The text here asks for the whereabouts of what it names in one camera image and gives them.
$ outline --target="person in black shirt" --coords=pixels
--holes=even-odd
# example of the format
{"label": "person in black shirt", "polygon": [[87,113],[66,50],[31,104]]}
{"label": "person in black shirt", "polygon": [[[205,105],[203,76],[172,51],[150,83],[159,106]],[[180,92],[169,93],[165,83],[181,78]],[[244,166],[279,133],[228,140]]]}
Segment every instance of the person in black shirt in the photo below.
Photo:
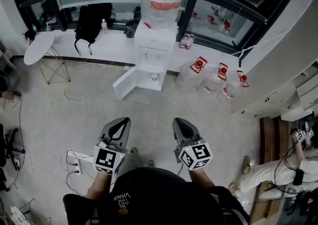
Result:
{"label": "person in black shirt", "polygon": [[137,149],[124,158],[110,191],[111,175],[99,172],[86,197],[63,198],[70,225],[132,222],[208,222],[216,225],[250,224],[250,218],[230,191],[215,186],[202,168],[189,171],[186,182],[174,173],[144,167]]}

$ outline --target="floor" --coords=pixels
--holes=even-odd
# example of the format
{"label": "floor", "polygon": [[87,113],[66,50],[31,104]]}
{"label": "floor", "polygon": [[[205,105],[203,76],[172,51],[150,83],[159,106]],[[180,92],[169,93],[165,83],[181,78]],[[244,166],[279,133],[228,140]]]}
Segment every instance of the floor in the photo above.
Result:
{"label": "floor", "polygon": [[[172,120],[181,117],[194,124],[210,144],[213,159],[205,168],[216,185],[227,187],[240,171],[242,158],[249,155],[258,162],[259,123],[241,115],[231,115],[231,104],[226,100],[205,93],[181,93],[174,88],[175,76],[167,75],[161,92],[135,88],[124,100],[119,101],[112,84],[125,71],[99,65],[78,68],[66,88],[66,96],[76,99],[84,96],[82,104],[58,97],[63,95],[67,83],[47,85],[36,65],[26,66],[23,59],[14,60],[20,72],[15,82],[16,89],[23,94],[21,128],[26,149],[25,164],[15,186],[8,193],[1,193],[6,207],[31,204],[33,219],[42,221],[51,217],[52,224],[67,224],[62,198],[72,190],[65,184],[68,172],[65,155],[68,149],[92,155],[103,126],[120,117],[132,120],[128,147],[137,147],[144,161],[152,158],[157,167],[177,173],[180,164],[175,161],[173,150],[176,142],[172,133]],[[67,61],[72,75],[82,62]],[[0,111],[0,122],[10,131],[18,127],[19,105],[4,104]],[[42,123],[36,137],[35,133]],[[16,137],[16,145],[21,138]],[[96,175],[92,166],[84,168],[91,177]],[[17,176],[10,162],[4,168],[7,185]],[[70,175],[69,185],[85,194],[93,179],[84,171],[82,175]],[[181,174],[190,180],[184,169]],[[239,200],[247,204],[250,211],[254,191]]]}

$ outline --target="small water bottle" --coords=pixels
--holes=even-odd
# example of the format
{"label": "small water bottle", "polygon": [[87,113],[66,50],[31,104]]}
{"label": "small water bottle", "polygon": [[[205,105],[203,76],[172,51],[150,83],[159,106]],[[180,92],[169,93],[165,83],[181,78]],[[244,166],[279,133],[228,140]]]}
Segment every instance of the small water bottle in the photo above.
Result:
{"label": "small water bottle", "polygon": [[180,48],[184,48],[185,44],[187,43],[189,35],[185,34],[182,38],[182,40],[180,41]]}
{"label": "small water bottle", "polygon": [[102,22],[101,22],[101,31],[102,31],[103,34],[106,34],[107,30],[108,30],[107,29],[107,23],[106,23],[105,19],[103,19]]}
{"label": "small water bottle", "polygon": [[193,42],[194,42],[194,35],[191,34],[190,38],[188,38],[187,43],[185,44],[185,49],[189,50],[192,47]]}

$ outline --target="shoe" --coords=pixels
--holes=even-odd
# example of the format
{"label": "shoe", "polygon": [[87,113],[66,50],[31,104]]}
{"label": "shoe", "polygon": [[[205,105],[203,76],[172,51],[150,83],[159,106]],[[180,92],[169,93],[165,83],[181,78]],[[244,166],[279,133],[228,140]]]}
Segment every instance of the shoe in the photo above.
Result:
{"label": "shoe", "polygon": [[137,150],[137,148],[130,148],[128,153],[131,153],[133,155],[138,155],[138,150]]}
{"label": "shoe", "polygon": [[234,183],[230,183],[228,190],[231,192],[232,196],[238,199],[238,196],[235,195],[236,191],[238,190],[238,187],[236,187]]}
{"label": "shoe", "polygon": [[155,162],[151,159],[146,163],[146,167],[157,167]]}
{"label": "shoe", "polygon": [[244,157],[242,169],[240,171],[241,174],[248,174],[250,172],[251,167],[249,164],[250,164],[250,158],[249,158],[249,156],[246,155]]}

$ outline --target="black bag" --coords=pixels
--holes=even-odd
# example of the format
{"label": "black bag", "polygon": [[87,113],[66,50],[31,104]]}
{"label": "black bag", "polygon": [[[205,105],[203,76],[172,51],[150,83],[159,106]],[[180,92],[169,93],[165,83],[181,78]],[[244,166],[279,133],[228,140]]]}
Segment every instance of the black bag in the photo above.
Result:
{"label": "black bag", "polygon": [[111,3],[98,3],[80,8],[77,29],[74,31],[76,38],[74,46],[79,55],[79,50],[76,47],[78,40],[83,39],[89,42],[88,50],[92,55],[89,47],[99,34],[102,19],[105,19],[107,26],[112,26],[113,21],[110,19],[112,7]]}

